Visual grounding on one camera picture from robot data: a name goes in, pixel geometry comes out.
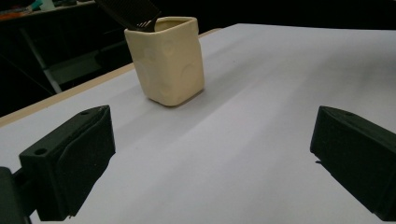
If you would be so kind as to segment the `cream square ceramic cup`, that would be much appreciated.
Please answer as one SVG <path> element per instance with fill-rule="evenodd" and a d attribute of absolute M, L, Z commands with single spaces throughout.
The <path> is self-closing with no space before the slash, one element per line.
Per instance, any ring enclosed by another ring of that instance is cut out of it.
<path fill-rule="evenodd" d="M 143 93 L 165 106 L 181 105 L 202 91 L 205 75 L 198 20 L 164 17 L 154 31 L 124 35 Z"/>

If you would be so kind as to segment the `black spatula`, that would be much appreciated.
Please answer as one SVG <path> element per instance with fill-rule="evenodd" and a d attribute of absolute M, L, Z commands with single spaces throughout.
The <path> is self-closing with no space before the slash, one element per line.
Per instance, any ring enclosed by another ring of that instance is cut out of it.
<path fill-rule="evenodd" d="M 150 0 L 94 0 L 112 19 L 131 31 L 153 33 L 162 12 Z"/>

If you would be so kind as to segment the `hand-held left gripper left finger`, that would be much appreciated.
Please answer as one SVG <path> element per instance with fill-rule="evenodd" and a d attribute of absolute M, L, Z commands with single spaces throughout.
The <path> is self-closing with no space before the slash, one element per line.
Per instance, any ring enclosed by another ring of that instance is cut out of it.
<path fill-rule="evenodd" d="M 107 105 L 77 113 L 25 149 L 21 168 L 33 181 L 39 218 L 63 221 L 75 216 L 115 153 Z"/>

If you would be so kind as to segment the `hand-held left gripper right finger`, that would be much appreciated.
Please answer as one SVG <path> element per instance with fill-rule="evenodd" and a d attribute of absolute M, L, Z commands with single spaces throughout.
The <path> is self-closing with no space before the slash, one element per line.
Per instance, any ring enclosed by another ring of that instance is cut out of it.
<path fill-rule="evenodd" d="M 310 152 L 371 213 L 396 221 L 396 133 L 322 105 Z"/>

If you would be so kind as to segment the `white table sheet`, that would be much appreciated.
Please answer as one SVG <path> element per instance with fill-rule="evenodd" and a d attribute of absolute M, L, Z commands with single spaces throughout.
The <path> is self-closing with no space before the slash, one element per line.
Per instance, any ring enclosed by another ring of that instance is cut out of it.
<path fill-rule="evenodd" d="M 108 105 L 116 152 L 75 217 L 35 224 L 391 224 L 318 164 L 318 108 L 396 133 L 396 31 L 236 24 L 204 35 L 204 90 L 173 108 L 123 67 L 0 119 L 0 166 Z"/>

